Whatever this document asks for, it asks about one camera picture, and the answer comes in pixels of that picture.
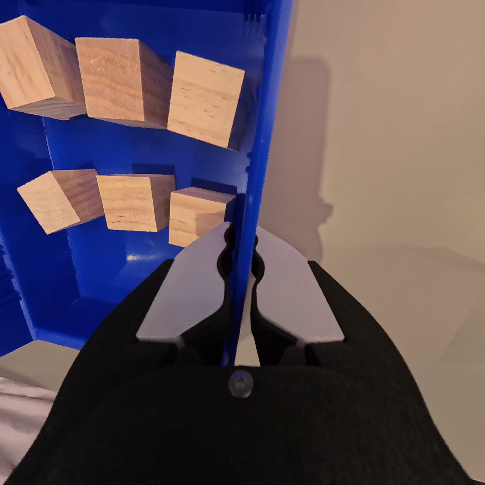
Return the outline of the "group of wooden cubes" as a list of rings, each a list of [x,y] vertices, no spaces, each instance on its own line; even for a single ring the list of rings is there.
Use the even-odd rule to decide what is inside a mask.
[[[173,71],[138,39],[75,44],[26,16],[1,24],[1,95],[8,109],[56,120],[82,114],[169,130],[238,151],[253,103],[244,70],[178,51]],[[159,232],[187,247],[229,220],[235,196],[175,176],[52,170],[17,188],[46,234],[104,216],[108,229]]]

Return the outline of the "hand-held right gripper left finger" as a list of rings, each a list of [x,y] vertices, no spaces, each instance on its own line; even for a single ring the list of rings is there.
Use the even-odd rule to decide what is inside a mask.
[[[222,307],[226,283],[217,263],[231,226],[221,223],[175,257],[137,331],[139,341],[189,346],[196,326]]]

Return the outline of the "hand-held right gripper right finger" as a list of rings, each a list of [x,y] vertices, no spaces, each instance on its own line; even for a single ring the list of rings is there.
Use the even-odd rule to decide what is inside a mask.
[[[293,246],[257,228],[263,276],[256,284],[261,316],[296,344],[342,342],[344,334],[308,260]]]

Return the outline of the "blue plastic bin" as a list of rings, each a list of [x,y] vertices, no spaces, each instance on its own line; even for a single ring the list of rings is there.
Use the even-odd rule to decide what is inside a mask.
[[[34,341],[81,349],[110,311],[181,248],[158,233],[109,230],[103,217],[47,235],[17,187],[49,170],[168,173],[177,189],[236,196],[229,276],[235,359],[293,1],[1,1],[64,39],[135,38],[167,64],[177,51],[246,71],[254,101],[238,152],[168,130],[14,112],[1,100],[1,356]]]

